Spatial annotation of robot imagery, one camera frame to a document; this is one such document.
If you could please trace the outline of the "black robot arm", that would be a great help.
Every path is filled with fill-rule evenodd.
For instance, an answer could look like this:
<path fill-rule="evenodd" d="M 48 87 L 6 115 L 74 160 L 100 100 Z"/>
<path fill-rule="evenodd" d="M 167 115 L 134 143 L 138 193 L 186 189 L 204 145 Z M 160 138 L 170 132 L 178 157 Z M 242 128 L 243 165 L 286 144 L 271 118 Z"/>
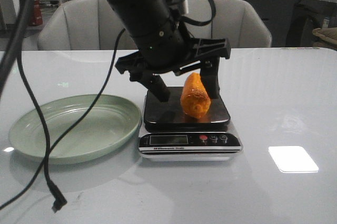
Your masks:
<path fill-rule="evenodd" d="M 231 48 L 226 39 L 193 38 L 187 24 L 205 26 L 184 15 L 184 0 L 107 0 L 137 46 L 137 52 L 116 62 L 120 73 L 145 86 L 159 101 L 170 92 L 161 74 L 179 76 L 199 69 L 202 83 L 212 99 L 220 96 L 219 60 L 228 59 Z"/>

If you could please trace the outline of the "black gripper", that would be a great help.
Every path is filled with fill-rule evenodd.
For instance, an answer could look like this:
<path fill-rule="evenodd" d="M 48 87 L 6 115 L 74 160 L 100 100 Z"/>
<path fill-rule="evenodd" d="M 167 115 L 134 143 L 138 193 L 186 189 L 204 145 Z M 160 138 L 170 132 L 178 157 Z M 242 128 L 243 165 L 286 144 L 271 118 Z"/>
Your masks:
<path fill-rule="evenodd" d="M 139 47 L 137 52 L 120 57 L 115 67 L 123 74 L 130 73 L 131 82 L 139 82 L 160 102 L 167 102 L 170 91 L 159 75 L 174 72 L 176 76 L 200 69 L 202 83 L 210 99 L 220 97 L 218 81 L 221 57 L 230 58 L 227 39 L 192 38 L 184 25 L 172 34 Z"/>

